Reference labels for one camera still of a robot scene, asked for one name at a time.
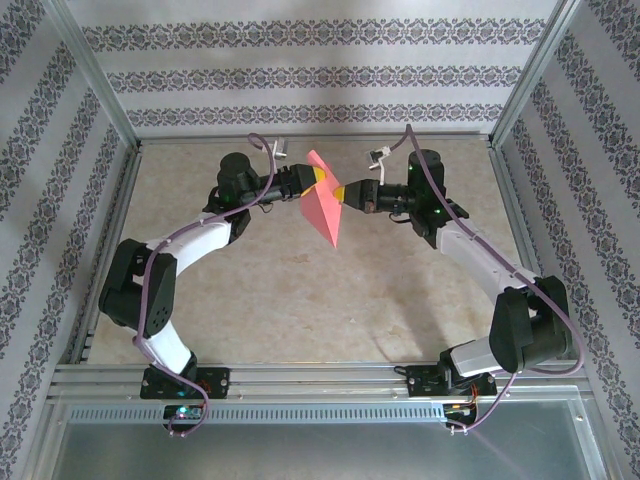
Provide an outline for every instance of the pink paper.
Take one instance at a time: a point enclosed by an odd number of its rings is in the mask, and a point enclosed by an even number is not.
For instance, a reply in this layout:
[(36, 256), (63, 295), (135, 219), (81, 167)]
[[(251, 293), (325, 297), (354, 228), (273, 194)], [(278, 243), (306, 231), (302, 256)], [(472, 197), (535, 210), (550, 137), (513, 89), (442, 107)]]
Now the pink paper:
[(327, 178), (325, 180), (329, 183), (329, 188), (332, 192), (340, 186), (340, 182), (338, 182), (338, 180), (336, 179), (335, 175), (331, 171), (331, 168), (329, 168), (329, 165), (324, 163), (324, 161), (320, 158), (320, 155), (318, 155), (315, 150), (311, 150), (309, 153), (307, 153), (307, 161), (312, 167), (318, 167), (324, 170), (324, 173), (327, 175)]
[(340, 186), (340, 182), (314, 150), (307, 154), (307, 160), (310, 165), (323, 169), (326, 178), (316, 183), (300, 198), (300, 211), (309, 223), (337, 248), (342, 204), (333, 196), (333, 192)]
[(338, 248), (342, 204), (333, 196), (329, 182), (316, 183), (309, 193), (300, 198), (300, 211), (329, 243)]

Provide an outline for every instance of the metal bracket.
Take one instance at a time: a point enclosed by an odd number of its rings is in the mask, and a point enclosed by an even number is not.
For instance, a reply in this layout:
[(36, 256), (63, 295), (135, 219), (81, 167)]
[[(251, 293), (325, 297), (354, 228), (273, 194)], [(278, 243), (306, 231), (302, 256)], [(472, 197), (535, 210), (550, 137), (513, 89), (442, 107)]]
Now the metal bracket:
[[(223, 367), (198, 367), (195, 383), (207, 392), (210, 399), (227, 398), (231, 370)], [(147, 368), (142, 377), (140, 398), (143, 400), (202, 400), (202, 395), (180, 385), (155, 368)]]
[(409, 397), (446, 397), (471, 393), (471, 385), (478, 388), (478, 395), (496, 395), (495, 380), (489, 373), (483, 373), (464, 382), (452, 383), (439, 365), (407, 365), (395, 367), (394, 372), (406, 377)]

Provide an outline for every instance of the patterned wallpaper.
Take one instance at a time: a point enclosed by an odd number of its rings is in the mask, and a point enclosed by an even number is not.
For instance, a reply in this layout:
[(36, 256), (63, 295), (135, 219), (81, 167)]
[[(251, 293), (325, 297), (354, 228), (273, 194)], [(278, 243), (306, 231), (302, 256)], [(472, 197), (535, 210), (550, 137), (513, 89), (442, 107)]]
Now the patterned wallpaper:
[(640, 478), (639, 8), (581, 6), (503, 145), (538, 261), (567, 285), (624, 478)]
[(70, 0), (139, 136), (489, 133), (556, 1)]
[(39, 1), (0, 1), (0, 479), (88, 301), (125, 146)]

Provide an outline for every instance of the aluminum frame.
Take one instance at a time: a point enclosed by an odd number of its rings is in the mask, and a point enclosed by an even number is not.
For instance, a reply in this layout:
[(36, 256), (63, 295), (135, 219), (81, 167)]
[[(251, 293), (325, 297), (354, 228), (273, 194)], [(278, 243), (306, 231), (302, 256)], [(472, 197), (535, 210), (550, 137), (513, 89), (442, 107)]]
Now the aluminum frame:
[(533, 242), (529, 236), (527, 224), (520, 209), (515, 187), (507, 170), (507, 164), (502, 155), (502, 151), (500, 149), (494, 149), (491, 145), (487, 145), (487, 149), (489, 158), (491, 159), (493, 173), (498, 182), (498, 189), (500, 190), (500, 196), (502, 197), (504, 209), (507, 214), (507, 220), (511, 227), (511, 233), (516, 243), (520, 263), (527, 270), (539, 273), (540, 265), (538, 265)]
[[(379, 141), (381, 144), (384, 142), (390, 142), (391, 144), (398, 141), (404, 132), (398, 131), (398, 133), (363, 133), (363, 134), (320, 134), (320, 135), (307, 135), (307, 134), (293, 134), (286, 135), (289, 143), (296, 142), (308, 142), (314, 140), (320, 140), (323, 142), (331, 141)], [(280, 134), (264, 133), (262, 136), (266, 138), (282, 137)], [(417, 133), (418, 140), (486, 140), (489, 135), (486, 133), (478, 132), (451, 132), (451, 133)], [(246, 141), (246, 135), (234, 135), (224, 137), (208, 137), (208, 136), (194, 136), (194, 137), (142, 137), (140, 140), (144, 145), (174, 145), (184, 143), (234, 143)]]
[(582, 0), (560, 0), (551, 12), (542, 37), (529, 56), (522, 75), (509, 95), (500, 118), (491, 132), (490, 138), (493, 146), (502, 145), (509, 135), (511, 127), (529, 100), (531, 92), (551, 61), (553, 52), (581, 4)]
[(69, 357), (70, 363), (79, 363), (83, 359), (85, 348), (90, 348), (91, 339), (88, 338), (88, 334), (92, 329), (95, 329), (100, 315), (100, 311), (98, 309), (100, 289), (107, 278), (111, 260), (113, 259), (113, 255), (115, 254), (118, 243), (120, 242), (120, 235), (122, 234), (122, 229), (124, 227), (129, 202), (133, 195), (133, 187), (135, 186), (136, 178), (138, 176), (138, 170), (140, 169), (140, 162), (142, 160), (143, 153), (144, 148), (134, 147), (129, 153), (129, 155), (131, 155), (131, 159), (125, 159), (125, 164), (122, 167), (126, 168), (127, 171), (124, 173), (122, 187), (116, 200), (112, 220), (113, 226), (109, 232), (107, 232), (107, 236), (102, 247), (104, 251), (96, 270), (97, 278), (96, 281), (93, 282), (94, 286), (92, 291), (89, 293), (89, 301), (87, 303), (85, 315), (80, 319), (78, 334)]
[[(555, 361), (547, 362), (545, 366), (563, 368), (571, 363)], [(395, 365), (387, 363), (226, 366), (231, 369), (228, 398), (212, 400), (214, 410), (216, 407), (240, 408), (244, 405), (269, 409), (329, 404), (404, 408), (424, 405), (425, 402), (444, 405), (468, 400), (467, 397), (411, 398), (405, 378), (393, 371)], [(98, 410), (113, 409), (114, 406), (127, 409), (141, 405), (160, 407), (184, 403), (140, 399), (140, 383), (145, 368), (146, 365), (58, 366), (49, 388), (24, 478), (51, 478), (60, 451), (64, 448), (64, 432), (74, 408), (91, 405)], [(496, 375), (499, 391), (509, 376), (504, 372)], [(525, 371), (510, 388), (509, 396), (504, 401), (567, 402), (591, 477), (621, 478), (603, 431), (599, 412), (585, 406), (585, 401), (592, 399), (593, 394), (584, 370), (567, 377), (547, 377)], [(479, 401), (488, 404), (493, 401), (493, 397), (481, 397)], [(137, 421), (131, 418), (122, 423)]]
[(120, 101), (111, 88), (106, 75), (100, 68), (91, 47), (87, 43), (82, 30), (78, 26), (73, 14), (69, 10), (66, 0), (42, 0), (47, 15), (51, 17), (56, 30), (64, 40), (80, 66), (87, 82), (93, 88), (100, 104), (104, 107), (109, 118), (128, 147), (136, 147), (139, 139), (129, 121), (129, 117), (122, 108)]

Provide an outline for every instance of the floor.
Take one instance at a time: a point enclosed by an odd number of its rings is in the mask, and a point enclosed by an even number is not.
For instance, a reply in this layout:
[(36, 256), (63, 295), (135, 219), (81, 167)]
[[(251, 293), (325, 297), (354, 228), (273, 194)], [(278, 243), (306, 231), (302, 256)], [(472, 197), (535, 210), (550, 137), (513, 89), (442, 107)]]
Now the floor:
[[(365, 153), (388, 142), (294, 141), (289, 163), (315, 149), (342, 183), (373, 177)], [(448, 196), (507, 255), (518, 258), (485, 144), (423, 140), (442, 155)], [(247, 143), (144, 147), (122, 238), (148, 240), (193, 219), (215, 185), (220, 159), (241, 151), (259, 174), (267, 159)], [(406, 142), (386, 164), (387, 181), (406, 180)], [(234, 244), (178, 278), (173, 323), (200, 362), (434, 360), (488, 334), (493, 307), (451, 259), (386, 214), (343, 209), (334, 249), (296, 202), (274, 205)], [(146, 363), (131, 335), (101, 317), (89, 363)]]

